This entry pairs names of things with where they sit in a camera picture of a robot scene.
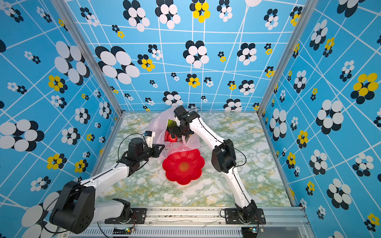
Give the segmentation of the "red flower-shaped plate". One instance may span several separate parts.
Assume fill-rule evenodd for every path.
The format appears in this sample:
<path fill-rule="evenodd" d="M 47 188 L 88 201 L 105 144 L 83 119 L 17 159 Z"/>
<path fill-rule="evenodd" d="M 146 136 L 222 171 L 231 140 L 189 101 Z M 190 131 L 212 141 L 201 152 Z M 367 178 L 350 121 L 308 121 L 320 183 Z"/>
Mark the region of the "red flower-shaped plate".
<path fill-rule="evenodd" d="M 173 153 L 162 164 L 167 180 L 180 185 L 198 180 L 204 166 L 205 159 L 198 149 Z"/>

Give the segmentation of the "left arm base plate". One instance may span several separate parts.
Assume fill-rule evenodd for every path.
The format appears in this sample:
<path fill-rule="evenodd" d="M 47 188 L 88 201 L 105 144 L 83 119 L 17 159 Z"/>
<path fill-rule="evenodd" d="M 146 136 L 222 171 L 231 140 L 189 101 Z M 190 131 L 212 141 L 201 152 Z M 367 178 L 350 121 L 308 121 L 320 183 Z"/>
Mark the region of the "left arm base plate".
<path fill-rule="evenodd" d="M 105 224 L 114 225 L 140 225 L 145 223 L 147 214 L 146 208 L 131 208 L 128 212 L 123 212 L 117 218 L 109 218 L 105 220 Z"/>

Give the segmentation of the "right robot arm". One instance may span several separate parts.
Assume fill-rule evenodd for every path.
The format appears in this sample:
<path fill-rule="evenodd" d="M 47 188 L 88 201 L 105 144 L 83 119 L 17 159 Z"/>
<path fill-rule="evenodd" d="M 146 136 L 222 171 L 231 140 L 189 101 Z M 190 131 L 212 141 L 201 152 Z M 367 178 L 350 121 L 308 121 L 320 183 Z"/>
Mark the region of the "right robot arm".
<path fill-rule="evenodd" d="M 251 198 L 238 173 L 236 151 L 232 140 L 216 134 L 195 111 L 187 111 L 183 106 L 174 109 L 174 120 L 182 135 L 196 134 L 212 150 L 211 163 L 221 173 L 233 193 L 240 220 L 248 224 L 260 217 L 258 207 Z"/>

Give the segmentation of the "red strawberry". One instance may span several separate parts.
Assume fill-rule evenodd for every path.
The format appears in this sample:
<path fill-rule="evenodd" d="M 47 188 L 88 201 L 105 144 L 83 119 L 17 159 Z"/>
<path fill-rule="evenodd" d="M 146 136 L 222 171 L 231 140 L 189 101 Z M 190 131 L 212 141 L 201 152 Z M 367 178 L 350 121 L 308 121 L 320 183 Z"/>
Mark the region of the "red strawberry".
<path fill-rule="evenodd" d="M 177 142 L 178 139 L 177 139 L 176 135 L 174 137 L 172 137 L 172 135 L 168 131 L 165 131 L 164 141 L 173 143 L 173 142 Z"/>

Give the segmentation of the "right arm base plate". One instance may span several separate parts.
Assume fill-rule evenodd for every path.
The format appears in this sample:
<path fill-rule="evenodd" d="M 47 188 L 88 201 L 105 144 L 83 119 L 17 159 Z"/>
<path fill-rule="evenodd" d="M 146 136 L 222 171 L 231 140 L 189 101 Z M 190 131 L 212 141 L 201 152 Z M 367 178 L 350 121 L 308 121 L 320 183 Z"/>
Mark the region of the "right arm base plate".
<path fill-rule="evenodd" d="M 267 223 L 264 211 L 260 208 L 251 215 L 237 208 L 225 208 L 223 217 L 227 225 L 265 225 Z"/>

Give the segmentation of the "pink plastic bag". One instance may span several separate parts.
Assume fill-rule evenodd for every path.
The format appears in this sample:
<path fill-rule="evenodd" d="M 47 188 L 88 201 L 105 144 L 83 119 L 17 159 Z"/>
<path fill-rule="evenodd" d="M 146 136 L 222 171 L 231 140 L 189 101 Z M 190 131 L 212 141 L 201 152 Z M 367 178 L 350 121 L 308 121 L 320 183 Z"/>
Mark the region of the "pink plastic bag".
<path fill-rule="evenodd" d="M 200 148 L 200 139 L 196 134 L 192 134 L 187 138 L 182 137 L 178 138 L 177 142 L 165 142 L 165 131 L 171 133 L 171 128 L 167 128 L 168 120 L 175 121 L 175 108 L 165 110 L 155 117 L 149 123 L 148 130 L 155 132 L 155 138 L 153 140 L 154 144 L 163 144 L 165 145 L 164 150 L 160 154 L 160 158 L 167 158 L 169 155 L 176 152 L 190 151 Z"/>

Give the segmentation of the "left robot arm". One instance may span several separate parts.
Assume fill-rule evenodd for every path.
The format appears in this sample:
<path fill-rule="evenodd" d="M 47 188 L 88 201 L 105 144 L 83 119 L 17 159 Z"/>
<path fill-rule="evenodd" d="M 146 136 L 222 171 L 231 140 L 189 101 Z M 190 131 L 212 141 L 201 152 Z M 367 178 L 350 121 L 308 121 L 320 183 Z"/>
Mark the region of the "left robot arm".
<path fill-rule="evenodd" d="M 133 138 L 116 165 L 81 182 L 70 181 L 48 207 L 52 208 L 51 224 L 80 234 L 92 223 L 117 219 L 125 223 L 133 218 L 130 202 L 114 198 L 111 202 L 96 203 L 96 198 L 119 181 L 138 171 L 141 162 L 158 158 L 163 144 L 154 144 L 152 138 Z"/>

